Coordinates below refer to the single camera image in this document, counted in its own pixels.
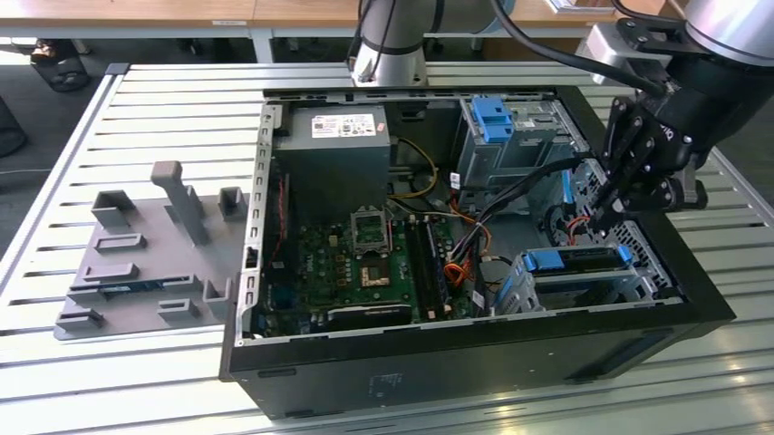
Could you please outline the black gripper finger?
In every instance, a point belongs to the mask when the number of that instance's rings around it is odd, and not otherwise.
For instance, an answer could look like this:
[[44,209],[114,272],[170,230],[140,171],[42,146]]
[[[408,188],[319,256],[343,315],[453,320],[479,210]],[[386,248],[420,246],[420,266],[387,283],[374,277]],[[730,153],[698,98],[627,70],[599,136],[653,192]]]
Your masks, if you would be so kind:
[[705,209],[707,201],[706,188],[697,179],[695,168],[687,166],[673,175],[638,174],[619,190],[613,210],[625,216],[649,210],[678,212]]
[[607,232],[630,216],[658,205],[661,179],[654,173],[658,122],[649,98],[613,100],[605,141],[597,150],[605,182],[595,197],[595,230]]

